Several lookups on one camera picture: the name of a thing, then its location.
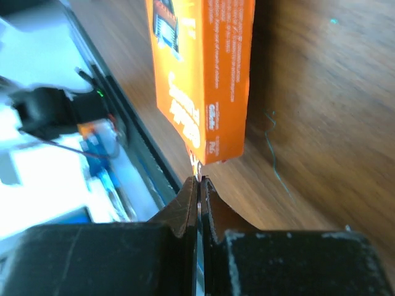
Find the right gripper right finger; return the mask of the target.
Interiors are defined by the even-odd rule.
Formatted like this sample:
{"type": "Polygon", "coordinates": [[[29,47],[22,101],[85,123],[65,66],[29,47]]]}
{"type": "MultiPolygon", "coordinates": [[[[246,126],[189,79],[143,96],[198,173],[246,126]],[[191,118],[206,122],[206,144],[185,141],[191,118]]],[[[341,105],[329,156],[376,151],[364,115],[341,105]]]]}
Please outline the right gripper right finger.
{"type": "Polygon", "coordinates": [[[200,187],[206,295],[392,295],[361,233],[260,230],[200,187]]]}

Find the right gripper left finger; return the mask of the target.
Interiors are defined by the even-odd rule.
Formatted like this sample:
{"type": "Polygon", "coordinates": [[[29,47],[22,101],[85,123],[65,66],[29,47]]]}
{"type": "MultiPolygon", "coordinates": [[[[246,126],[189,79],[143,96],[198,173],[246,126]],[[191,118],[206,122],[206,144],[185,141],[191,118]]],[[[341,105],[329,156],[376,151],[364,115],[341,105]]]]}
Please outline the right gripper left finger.
{"type": "Polygon", "coordinates": [[[195,295],[198,183],[139,223],[42,224],[6,257],[2,295],[195,295]]]}

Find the orange Gillette razor pack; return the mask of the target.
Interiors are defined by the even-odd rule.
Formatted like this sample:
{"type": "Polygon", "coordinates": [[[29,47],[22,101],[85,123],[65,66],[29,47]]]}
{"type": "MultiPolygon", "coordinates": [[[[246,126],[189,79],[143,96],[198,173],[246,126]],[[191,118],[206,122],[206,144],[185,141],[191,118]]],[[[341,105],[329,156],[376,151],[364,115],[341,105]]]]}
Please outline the orange Gillette razor pack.
{"type": "Polygon", "coordinates": [[[254,1],[147,1],[156,104],[193,173],[244,150],[254,1]]]}

